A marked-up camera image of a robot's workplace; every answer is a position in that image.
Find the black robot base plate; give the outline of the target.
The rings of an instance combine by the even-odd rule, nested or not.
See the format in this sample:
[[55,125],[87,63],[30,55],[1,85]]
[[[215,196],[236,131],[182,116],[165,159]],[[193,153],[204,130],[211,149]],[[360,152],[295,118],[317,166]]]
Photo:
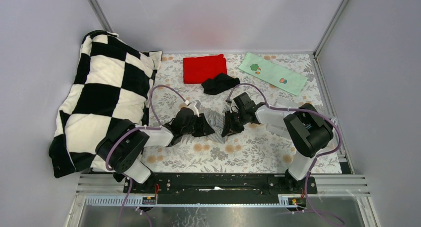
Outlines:
[[172,173],[155,172],[143,184],[133,182],[129,188],[126,180],[123,192],[131,194],[158,193],[172,194],[187,190],[252,190],[264,194],[317,194],[315,178],[308,181],[296,181],[284,174],[256,174],[256,173]]

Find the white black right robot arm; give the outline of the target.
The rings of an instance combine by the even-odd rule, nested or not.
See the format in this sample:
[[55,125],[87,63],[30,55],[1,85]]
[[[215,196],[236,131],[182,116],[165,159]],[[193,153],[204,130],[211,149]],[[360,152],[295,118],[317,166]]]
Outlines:
[[312,104],[300,107],[276,107],[264,102],[255,103],[247,93],[234,98],[234,110],[225,113],[222,137],[227,137],[244,130],[246,124],[265,124],[280,126],[284,124],[296,155],[291,166],[285,172],[285,187],[291,193],[297,193],[304,187],[304,178],[320,150],[333,139],[333,121],[321,115]]

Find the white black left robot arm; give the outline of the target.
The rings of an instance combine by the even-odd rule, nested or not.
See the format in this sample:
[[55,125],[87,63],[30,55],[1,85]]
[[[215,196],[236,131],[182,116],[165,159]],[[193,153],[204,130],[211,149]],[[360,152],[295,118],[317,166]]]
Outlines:
[[145,147],[171,147],[184,135],[203,137],[215,133],[203,113],[182,108],[175,118],[159,127],[140,126],[125,119],[120,121],[96,147],[105,168],[135,181],[143,193],[153,189],[152,171],[138,157]]

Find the grey striped underwear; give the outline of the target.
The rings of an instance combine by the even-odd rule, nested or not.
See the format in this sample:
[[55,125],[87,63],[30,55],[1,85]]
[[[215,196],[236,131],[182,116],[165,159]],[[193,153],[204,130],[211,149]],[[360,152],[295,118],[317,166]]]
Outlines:
[[222,137],[225,116],[209,108],[203,109],[203,113],[205,115],[206,121],[214,130],[214,133],[207,135],[206,138],[208,140],[211,140],[220,144],[225,144],[225,142],[227,141],[227,137]]

